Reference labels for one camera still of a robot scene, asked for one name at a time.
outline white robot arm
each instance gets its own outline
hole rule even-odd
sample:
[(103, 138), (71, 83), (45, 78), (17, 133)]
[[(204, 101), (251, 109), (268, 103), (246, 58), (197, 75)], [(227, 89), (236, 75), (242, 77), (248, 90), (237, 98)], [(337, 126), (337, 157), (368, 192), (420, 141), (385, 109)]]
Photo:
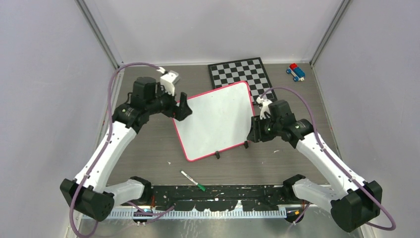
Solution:
[(151, 183), (139, 177), (131, 177), (128, 181), (113, 186), (106, 186), (106, 183), (122, 152), (139, 133), (141, 127), (149, 121), (150, 115), (162, 113), (167, 117), (183, 120), (192, 114), (185, 93), (181, 93), (179, 103), (175, 100), (175, 83), (178, 81), (178, 74), (173, 71), (162, 73), (159, 83), (149, 77), (137, 78), (129, 98), (130, 102), (127, 100), (114, 111), (113, 130), (109, 142), (108, 129), (86, 166), (73, 180), (64, 179), (61, 183), (60, 190), (70, 205), (78, 182), (82, 181), (104, 144), (108, 143), (101, 159), (95, 164), (82, 189), (76, 195), (75, 210), (97, 221), (103, 221), (114, 206), (131, 200), (146, 202), (151, 196)]
[[(351, 232), (357, 227), (377, 217), (380, 208), (369, 199), (353, 181), (363, 184), (364, 188), (379, 202), (382, 188), (352, 171), (326, 145), (318, 134), (322, 146), (315, 137), (314, 129), (309, 121), (296, 121), (289, 104), (284, 101), (272, 102), (258, 98), (261, 114), (252, 117), (251, 131), (248, 140), (265, 142), (280, 136), (294, 148), (305, 155), (331, 184), (332, 189), (311, 182), (302, 175), (293, 176), (283, 182), (282, 195), (287, 200), (306, 200), (331, 213), (334, 221), (343, 230)], [(344, 174), (324, 153), (327, 150), (332, 158), (351, 175)]]

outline checkerboard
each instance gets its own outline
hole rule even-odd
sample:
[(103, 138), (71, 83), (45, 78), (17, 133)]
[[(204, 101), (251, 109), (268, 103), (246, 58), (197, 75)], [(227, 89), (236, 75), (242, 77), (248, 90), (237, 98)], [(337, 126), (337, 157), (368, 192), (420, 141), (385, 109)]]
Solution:
[[(272, 87), (261, 58), (210, 64), (209, 73), (213, 89), (234, 82), (246, 81), (249, 85), (254, 104), (259, 95)], [(273, 91), (268, 92), (264, 97), (272, 101), (277, 100), (276, 94)]]

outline table surface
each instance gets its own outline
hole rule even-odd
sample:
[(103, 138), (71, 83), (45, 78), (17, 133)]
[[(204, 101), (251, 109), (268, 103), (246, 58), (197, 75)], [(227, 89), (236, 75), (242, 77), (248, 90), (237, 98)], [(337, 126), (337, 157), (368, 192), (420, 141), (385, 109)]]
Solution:
[[(317, 83), (309, 64), (299, 64), (305, 72), (304, 82), (294, 82), (286, 74), (288, 64), (265, 64), (273, 87), (290, 87), (300, 93), (309, 103), (318, 131), (325, 142), (334, 149), (335, 145), (325, 115)], [(188, 96), (212, 89), (206, 65), (166, 66), (166, 70), (179, 73), (181, 80), (176, 85)], [(117, 105), (124, 103), (127, 93), (132, 91), (137, 77), (149, 76), (159, 79), (159, 74), (150, 67), (131, 67), (125, 70)], [(295, 95), (276, 90), (277, 98), (286, 100), (296, 119), (310, 119), (304, 104)], [(188, 162), (182, 152), (172, 119), (159, 114), (151, 116), (136, 138), (128, 145), (108, 180), (108, 185), (124, 182), (131, 176), (139, 176), (155, 185), (190, 184), (180, 170), (201, 184), (282, 184), (289, 177), (302, 174), (313, 182), (324, 184), (326, 179), (316, 167), (289, 143), (276, 138), (265, 143), (250, 143), (245, 149), (239, 146), (220, 154), (216, 159), (210, 156), (195, 162)]]

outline white wall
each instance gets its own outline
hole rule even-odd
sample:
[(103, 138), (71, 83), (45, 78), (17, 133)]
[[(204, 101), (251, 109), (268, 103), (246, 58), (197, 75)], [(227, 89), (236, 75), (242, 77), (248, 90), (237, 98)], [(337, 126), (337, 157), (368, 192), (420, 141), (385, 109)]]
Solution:
[(0, 58), (0, 237), (64, 237), (113, 69), (71, 0), (2, 1)]
[(396, 219), (379, 238), (419, 237), (419, 22), (416, 0), (353, 1), (315, 65), (344, 160)]
[(308, 62), (341, 0), (89, 3), (125, 63), (206, 63), (258, 56), (264, 62)]

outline green marker cap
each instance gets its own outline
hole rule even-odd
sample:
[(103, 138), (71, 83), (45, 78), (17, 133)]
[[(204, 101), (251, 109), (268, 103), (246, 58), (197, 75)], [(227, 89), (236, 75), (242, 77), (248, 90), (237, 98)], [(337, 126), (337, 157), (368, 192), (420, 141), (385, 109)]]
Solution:
[(197, 184), (197, 187), (199, 187), (202, 191), (205, 191), (206, 190), (206, 188), (203, 185), (201, 185), (201, 184)]

